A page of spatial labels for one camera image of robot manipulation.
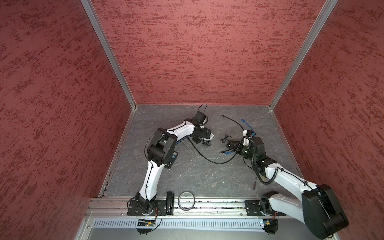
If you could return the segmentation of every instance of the black cable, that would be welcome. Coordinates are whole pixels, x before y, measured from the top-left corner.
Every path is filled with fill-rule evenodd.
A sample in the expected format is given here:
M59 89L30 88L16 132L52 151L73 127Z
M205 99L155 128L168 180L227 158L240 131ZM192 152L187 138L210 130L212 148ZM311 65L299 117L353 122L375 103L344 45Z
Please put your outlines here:
M224 138L223 139L220 139L220 141L222 142L222 143L225 143L226 141L227 141L227 138L231 138L231 141L233 141L233 138L231 137L231 136L228 136L227 134L224 136Z
M148 145L148 142L149 142L149 140L151 139L151 137L153 136L153 135L155 135L157 132L159 132L159 130L157 130L154 134L152 134L149 138L148 138L148 140L147 140L147 143L145 143L145 147L144 147L144 156L145 156L145 158L151 163L151 170L149 171L149 175L148 175L148 179L147 179L147 183L145 184L145 198L147 199L147 200L150 200L150 199L148 199L148 197L147 197L147 187L148 187L148 180L149 180L149 177L150 177L150 175L151 175L151 172L152 172L152 168L153 168L153 163L148 159L148 157L147 157L147 155L145 154L145 149L147 148L147 145Z
M229 120L234 121L234 122L237 123L237 124L241 127L241 129L243 129L243 131L244 131L244 128L243 128L243 126L240 125L240 123L236 122L236 121L233 120L232 118L229 118L229 117L227 117L227 116L224 116L223 114L220 114L220 115L223 116L223 117L225 117L225 118L228 118Z
M192 146L200 154L201 157L205 158L206 160L208 160L209 162L214 163L214 164L224 164L224 163L227 163L227 162L231 161L236 156L236 154L237 154L237 153L235 153L235 155L233 157L231 157L231 159L229 159L228 161L225 161L225 162L214 162L214 161L211 161L208 158L204 157L204 155L201 154L201 152L195 147L195 145L192 143L192 141L191 141L191 139L189 137L187 137L187 139L191 142Z
M206 103L201 104L200 107L199 107L197 110L199 111L200 108L201 108L204 104L205 104L205 109L204 109L204 112L203 112L203 113L205 113L205 110L207 109L207 106L208 106Z
M250 166L248 166L248 165L245 163L245 158L243 158L243 162L244 162L244 164L245 164L247 167L249 167L250 169L253 170L253 168L251 168Z
M273 221L276 221L276 228L275 228L275 233L276 233L277 230L279 229L279 216L277 216L277 218L275 218Z
M255 146L255 150L256 150L257 146L256 146L255 142L254 142L252 139L248 138L249 136L250 136L250 135L246 135L246 136L244 136L244 138L248 139L251 143L253 143L253 145ZM254 166L254 164L253 164L253 163L254 163L254 160L255 160L255 154L256 154L256 151L253 151L252 161L251 161L252 169L255 171L257 178L261 181L262 184L264 184L264 185L271 184L271 183L275 180L275 178L276 178L277 173L278 173L279 170L276 168L276 169L275 169L275 172L273 173L272 178L271 178L270 180L264 182L264 180L260 177L260 174L257 172L257 170L255 169L255 166Z
M128 200L128 202L127 202L127 216L128 216L128 211L129 211L129 206L128 206L128 204L129 204L129 203L130 203L130 201L132 201L134 198L135 198L135 197L133 197L133 198L129 199L129 200Z
M152 172L152 168L153 168L153 163L151 161L149 161L151 163L151 169L149 170L149 174L148 174L148 178L147 178L147 183L145 184L145 198L149 201L150 199L148 199L147 197L147 187L148 187L148 181L149 181L149 177L151 176L151 172Z
M183 122L184 122L184 125L182 125L182 126L180 126L180 127L177 127L177 128L175 128L175 129L167 129L167 130L174 132L175 130L177 130L177 129L181 128L181 127L184 127L184 126L187 124L186 119L183 119Z
M157 210L159 210L160 213L161 213L161 220L160 220L160 223L159 223L154 229L152 229L151 231L149 231L148 233L150 233L150 232L154 231L156 228L158 228L158 226L160 226L161 222L163 221L163 212L162 212L161 209L158 208L158 207L156 207L156 211L157 211Z
M202 138L200 138L200 140L201 140L201 145L203 145L204 148L207 148L207 147L211 146L211 140L204 140Z
M233 149L223 150L220 153L225 153L225 152L230 152L230 151L233 152Z
M207 122L208 122L208 116L206 116L206 118L205 118L205 119L206 119L206 121L205 121L204 123L200 124L200 125L199 125L200 127L202 127L202 126L204 126L204 125L206 125L206 124L207 124Z

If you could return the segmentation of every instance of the aluminum frame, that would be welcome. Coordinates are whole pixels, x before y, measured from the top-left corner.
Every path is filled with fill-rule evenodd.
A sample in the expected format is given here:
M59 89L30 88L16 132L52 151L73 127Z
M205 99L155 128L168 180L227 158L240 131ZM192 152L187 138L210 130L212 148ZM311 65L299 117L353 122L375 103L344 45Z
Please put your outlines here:
M127 121L127 124L125 125L124 131L123 131L123 133L121 135L119 144L118 144L118 146L116 148L116 151L115 151L115 154L114 154L114 156L112 158L111 164L110 164L109 169L108 169L108 173L105 176L105 179L104 179L103 185L102 185L102 187L100 189L98 197L103 197L104 196L104 192L108 189L108 183L111 181L113 173L115 172L115 168L116 168L116 165L117 165L118 160L120 158L120 154L121 154L122 148L124 147L124 143L125 143L125 141L127 139L127 136L128 136L128 133L129 133L129 129L131 128L131 125L132 125L132 122L133 122L133 118L134 118L135 113L136 113L136 109L137 108L133 108L131 110L131 113L130 113L128 121Z
M96 32L97 37L100 40L100 43L105 51L105 54L107 55L109 62L112 65L112 68L120 82L120 85L129 101L129 104L131 105L131 108L134 109L137 104L135 102L135 99L133 98L133 95L131 93L131 90L129 89L128 83L125 80L124 74L121 71L121 68L119 66L119 63L116 59L115 54L113 53L113 50L111 48L111 45L109 44L109 41L107 39L107 36L105 35L105 32L103 30L103 27L101 26L101 23L99 21L99 18L97 17L97 14L95 12L95 9L92 5L91 0L80 0L85 12L88 15L89 20L91 21L91 24L93 26L93 29Z
M280 137L281 137L281 140L283 141L284 148L285 148L285 150L287 151L288 156L290 157L290 159L295 163L296 168L299 170L299 173L298 173L297 175L298 175L299 177L303 178L303 173L301 172L300 167L299 167L299 165L297 164L296 158L295 158L295 156L293 155L292 149L291 149L291 147L290 147L289 144L288 144L288 141L287 141L287 138L286 138L285 135L284 135L283 129L281 128L280 123L279 123L279 121L277 120L274 111L273 111L272 109L270 109L270 112L271 112L271 115L272 115L272 119L273 119L273 121L274 121L274 123L275 123L275 125L276 125L276 127L277 127L277 131L279 132L279 135L280 135Z
M293 78L293 75L296 73L297 69L299 68L301 62L303 61L305 55L311 48L314 40L316 39L317 35L319 34L320 30L324 26L325 22L327 21L329 15L331 14L334 6L336 5L338 0L326 0L322 9L319 12L319 15L317 16L315 22L312 25L312 28L310 29L307 37L305 38L298 54L296 55L296 58L294 59L291 68L288 70L287 74L284 77L283 82L281 83L279 89L277 90L275 96L273 97L271 103L270 103L270 109L274 109L276 104L278 103L279 99L283 95L283 92L287 88L288 84Z
M87 213L80 226L79 233L74 240L87 240L91 233L95 220L98 218L110 219L136 219L138 216L127 216L127 201L131 197L108 197L93 198L87 209ZM182 211L178 207L174 209L174 215L163 216L163 219L266 219L272 216L249 217L245 209L244 201L255 200L255 198L232 198L232 197L196 197L194 207L190 211ZM282 219L292 219L290 216L280 217ZM333 235L333 240L340 240L337 233Z

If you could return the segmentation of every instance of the screwdriver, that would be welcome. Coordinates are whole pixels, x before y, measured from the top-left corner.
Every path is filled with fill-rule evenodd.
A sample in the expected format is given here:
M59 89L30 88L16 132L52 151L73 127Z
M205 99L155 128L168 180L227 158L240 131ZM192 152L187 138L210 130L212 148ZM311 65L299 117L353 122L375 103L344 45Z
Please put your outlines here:
M252 190L254 190L256 188L256 180L257 180L257 176L255 177L255 181L253 182Z

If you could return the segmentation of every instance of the metal vent grille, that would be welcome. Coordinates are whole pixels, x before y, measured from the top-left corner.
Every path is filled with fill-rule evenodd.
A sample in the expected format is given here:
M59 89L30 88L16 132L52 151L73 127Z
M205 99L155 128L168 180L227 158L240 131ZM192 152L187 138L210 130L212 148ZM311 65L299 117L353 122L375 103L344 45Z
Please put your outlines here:
M136 228L138 218L96 218L94 228ZM164 218L158 228L183 228L204 230L242 230L263 231L262 219L236 219L236 218Z

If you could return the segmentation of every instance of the mounting plate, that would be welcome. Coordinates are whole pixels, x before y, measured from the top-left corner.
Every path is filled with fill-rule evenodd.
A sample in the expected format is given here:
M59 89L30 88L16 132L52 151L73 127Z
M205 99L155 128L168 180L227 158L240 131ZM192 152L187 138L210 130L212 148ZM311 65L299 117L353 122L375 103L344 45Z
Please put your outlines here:
M167 201L166 200L155 200L155 206L161 210L161 212L163 213L163 216L166 215L166 205L167 205ZM127 215L128 216L154 216L155 215L155 211L152 211L149 215L144 215L141 213L141 210L139 208L139 206L137 205L137 202L136 201L131 201L129 203L129 208L128 208L128 211L127 211Z
M257 216L257 217L266 217L265 215L263 215L259 210L258 210L258 206L259 206L259 200L246 200L244 201L245 203L245 209L247 211L247 216ZM276 212L276 216L286 216L286 214L282 213L282 212Z

